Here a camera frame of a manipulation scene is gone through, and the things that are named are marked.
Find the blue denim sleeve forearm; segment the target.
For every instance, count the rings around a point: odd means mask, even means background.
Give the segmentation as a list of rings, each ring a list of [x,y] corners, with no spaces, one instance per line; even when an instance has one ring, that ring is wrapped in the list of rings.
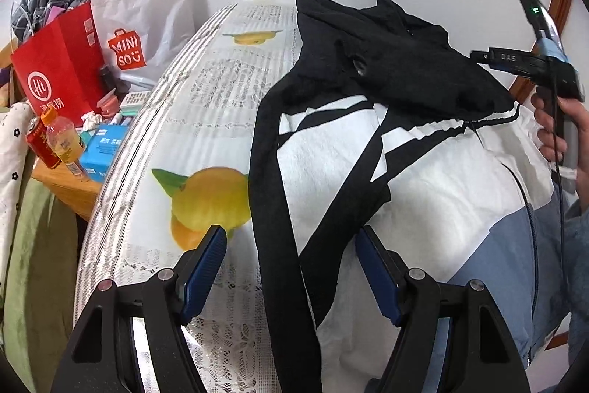
[[[582,210],[580,200],[576,200],[566,213],[562,241],[563,269],[567,283],[566,301],[571,312],[568,340],[570,364],[588,342],[588,235],[588,209]]]

